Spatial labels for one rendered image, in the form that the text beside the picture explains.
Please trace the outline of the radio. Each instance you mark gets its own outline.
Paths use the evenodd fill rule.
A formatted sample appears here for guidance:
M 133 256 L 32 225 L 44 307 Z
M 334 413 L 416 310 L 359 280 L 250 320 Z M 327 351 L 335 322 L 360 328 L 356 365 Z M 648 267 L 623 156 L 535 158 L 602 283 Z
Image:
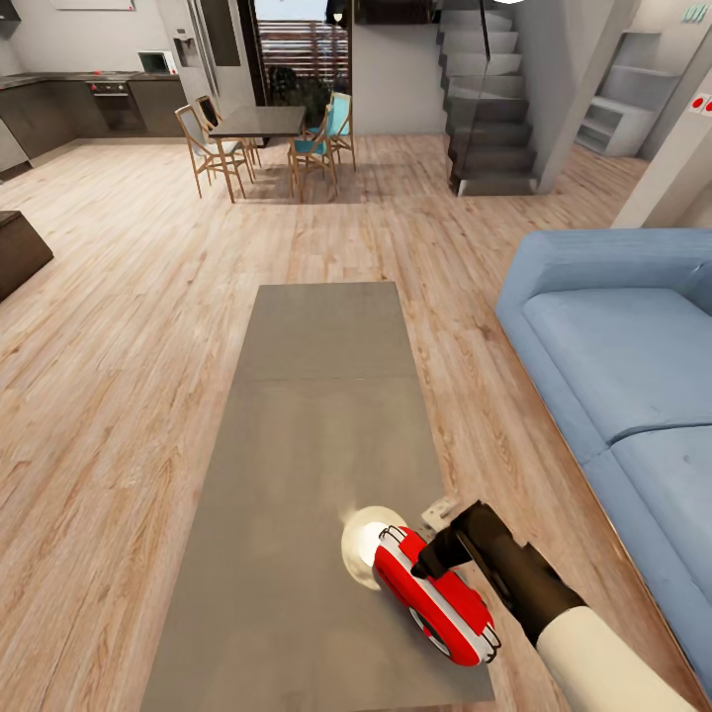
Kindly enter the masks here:
M 379 575 L 408 609 L 421 631 L 453 663 L 471 667 L 497 657 L 494 624 L 482 596 L 454 569 L 439 580 L 410 575 L 427 542 L 410 528 L 386 527 L 378 536 L 375 565 Z

